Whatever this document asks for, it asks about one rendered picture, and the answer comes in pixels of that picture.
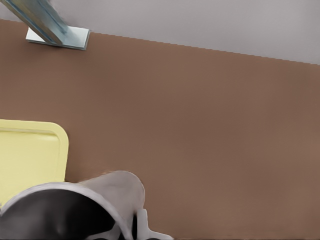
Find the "yellow tray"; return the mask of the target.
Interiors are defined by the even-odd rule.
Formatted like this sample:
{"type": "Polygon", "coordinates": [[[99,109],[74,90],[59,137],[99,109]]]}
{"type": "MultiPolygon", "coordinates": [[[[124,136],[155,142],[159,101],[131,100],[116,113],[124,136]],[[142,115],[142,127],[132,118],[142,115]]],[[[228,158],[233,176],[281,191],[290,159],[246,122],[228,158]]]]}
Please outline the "yellow tray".
{"type": "Polygon", "coordinates": [[[0,119],[0,208],[18,193],[63,182],[69,138],[53,122],[0,119]]]}

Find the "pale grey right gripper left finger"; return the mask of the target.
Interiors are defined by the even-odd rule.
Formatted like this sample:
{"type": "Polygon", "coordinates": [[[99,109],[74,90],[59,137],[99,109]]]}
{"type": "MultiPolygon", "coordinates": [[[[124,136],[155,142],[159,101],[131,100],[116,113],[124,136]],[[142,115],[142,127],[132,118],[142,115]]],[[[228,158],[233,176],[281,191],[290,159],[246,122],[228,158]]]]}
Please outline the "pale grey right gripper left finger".
{"type": "Polygon", "coordinates": [[[119,240],[120,237],[120,228],[114,226],[111,230],[99,233],[96,237],[96,240],[119,240]]]}

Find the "white IKEA cup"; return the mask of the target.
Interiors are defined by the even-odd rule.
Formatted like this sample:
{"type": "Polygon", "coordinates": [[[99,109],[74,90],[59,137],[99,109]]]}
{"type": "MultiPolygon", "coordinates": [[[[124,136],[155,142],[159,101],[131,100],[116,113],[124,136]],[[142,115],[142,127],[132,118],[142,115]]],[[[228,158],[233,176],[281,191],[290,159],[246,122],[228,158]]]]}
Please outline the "white IKEA cup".
{"type": "Polygon", "coordinates": [[[144,202],[142,182],[128,171],[39,184],[1,208],[0,240],[93,240],[114,226],[119,239],[134,240],[133,219],[144,202]]]}

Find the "silver frame post with foot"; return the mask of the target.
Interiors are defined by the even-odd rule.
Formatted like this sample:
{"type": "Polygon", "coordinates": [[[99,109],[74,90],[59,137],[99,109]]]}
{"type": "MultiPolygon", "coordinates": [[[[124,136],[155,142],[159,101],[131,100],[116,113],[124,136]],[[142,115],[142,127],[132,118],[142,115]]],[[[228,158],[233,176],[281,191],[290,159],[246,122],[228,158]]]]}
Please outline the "silver frame post with foot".
{"type": "Polygon", "coordinates": [[[0,0],[28,26],[25,39],[55,47],[86,50],[90,30],[68,25],[48,0],[0,0]]]}

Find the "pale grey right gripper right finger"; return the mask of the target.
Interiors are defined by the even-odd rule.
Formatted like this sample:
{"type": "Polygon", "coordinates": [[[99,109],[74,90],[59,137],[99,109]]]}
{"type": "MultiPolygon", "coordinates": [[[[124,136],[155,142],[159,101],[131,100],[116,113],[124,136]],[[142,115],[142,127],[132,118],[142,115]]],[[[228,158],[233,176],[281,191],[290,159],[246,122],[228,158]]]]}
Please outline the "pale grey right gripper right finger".
{"type": "Polygon", "coordinates": [[[139,209],[137,217],[137,240],[174,240],[170,235],[153,231],[149,228],[146,209],[139,209]]]}

